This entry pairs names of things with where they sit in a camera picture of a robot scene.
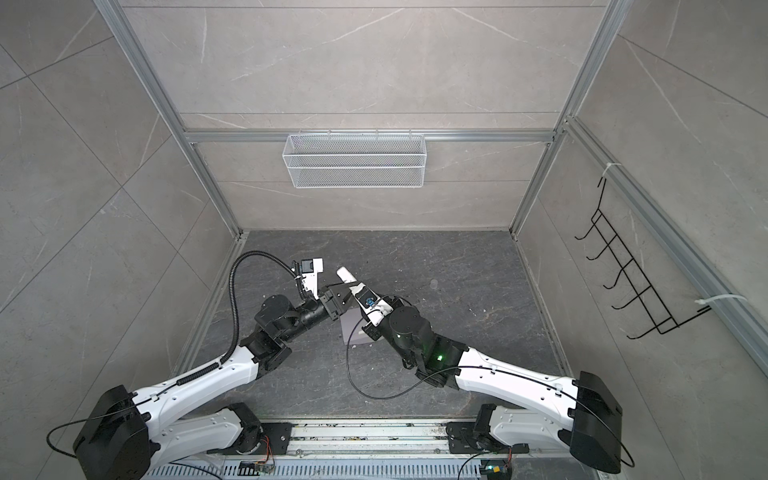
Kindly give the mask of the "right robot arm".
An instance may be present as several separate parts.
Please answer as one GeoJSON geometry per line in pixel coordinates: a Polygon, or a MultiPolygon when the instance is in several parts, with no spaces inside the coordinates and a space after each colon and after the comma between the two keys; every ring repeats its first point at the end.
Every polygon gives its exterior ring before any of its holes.
{"type": "Polygon", "coordinates": [[[417,385],[481,393],[538,413],[555,427],[553,440],[595,470],[618,474],[635,466],[622,442],[623,409],[598,375],[556,377],[498,361],[434,333],[413,306],[362,307],[360,313],[363,331],[386,339],[417,385]]]}

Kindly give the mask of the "grey purple envelope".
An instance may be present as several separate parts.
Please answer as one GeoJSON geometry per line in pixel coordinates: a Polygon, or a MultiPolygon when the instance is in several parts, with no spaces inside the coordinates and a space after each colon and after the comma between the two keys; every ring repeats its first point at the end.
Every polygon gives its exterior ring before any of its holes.
{"type": "Polygon", "coordinates": [[[374,343],[374,340],[368,336],[363,328],[367,325],[367,320],[358,311],[347,311],[340,317],[342,329],[342,341],[345,345],[357,346],[374,343]]]}

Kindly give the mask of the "aluminium rail frame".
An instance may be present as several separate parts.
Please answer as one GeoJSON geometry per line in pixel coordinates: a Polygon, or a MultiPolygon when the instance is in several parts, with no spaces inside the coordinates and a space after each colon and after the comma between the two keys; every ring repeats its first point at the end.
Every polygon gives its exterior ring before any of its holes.
{"type": "MultiPolygon", "coordinates": [[[[523,410],[501,416],[498,432],[511,442],[517,455],[532,458],[568,458],[569,448],[557,439],[558,428],[543,417],[523,410]]],[[[473,422],[474,438],[480,428],[476,420],[406,419],[268,419],[293,424],[287,454],[283,458],[343,459],[376,457],[442,458],[451,454],[445,427],[448,422],[473,422]]]]}

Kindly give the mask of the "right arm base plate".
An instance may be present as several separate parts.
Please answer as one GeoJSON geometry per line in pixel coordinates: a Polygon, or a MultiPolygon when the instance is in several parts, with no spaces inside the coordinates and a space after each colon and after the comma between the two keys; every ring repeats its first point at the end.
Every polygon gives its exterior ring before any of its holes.
{"type": "Polygon", "coordinates": [[[445,431],[451,454],[474,454],[480,451],[474,438],[473,422],[448,422],[445,431]]]}

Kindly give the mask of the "white glue stick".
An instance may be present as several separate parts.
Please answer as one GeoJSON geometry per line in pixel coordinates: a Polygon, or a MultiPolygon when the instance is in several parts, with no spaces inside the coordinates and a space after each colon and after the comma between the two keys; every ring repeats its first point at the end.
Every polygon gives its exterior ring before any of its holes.
{"type": "Polygon", "coordinates": [[[336,274],[342,283],[350,289],[357,288],[360,285],[360,282],[346,267],[340,267],[336,274]]]}

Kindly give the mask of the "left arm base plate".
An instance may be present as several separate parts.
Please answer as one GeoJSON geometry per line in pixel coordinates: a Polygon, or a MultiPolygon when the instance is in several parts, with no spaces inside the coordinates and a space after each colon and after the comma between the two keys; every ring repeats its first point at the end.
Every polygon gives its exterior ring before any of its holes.
{"type": "Polygon", "coordinates": [[[267,444],[272,455],[284,456],[287,454],[291,440],[293,424],[290,422],[267,422],[261,424],[261,433],[258,437],[256,448],[252,455],[265,457],[267,444]]]}

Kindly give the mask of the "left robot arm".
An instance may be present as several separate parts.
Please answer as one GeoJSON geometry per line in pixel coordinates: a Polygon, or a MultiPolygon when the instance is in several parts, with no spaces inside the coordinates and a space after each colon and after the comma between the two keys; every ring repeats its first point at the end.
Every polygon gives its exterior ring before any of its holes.
{"type": "Polygon", "coordinates": [[[255,329],[222,359],[130,392],[104,392],[73,443],[88,479],[139,479],[170,456],[174,422],[208,401],[276,369],[288,342],[325,320],[337,320],[354,301],[346,284],[324,288],[295,306],[283,295],[263,301],[255,329]]]}

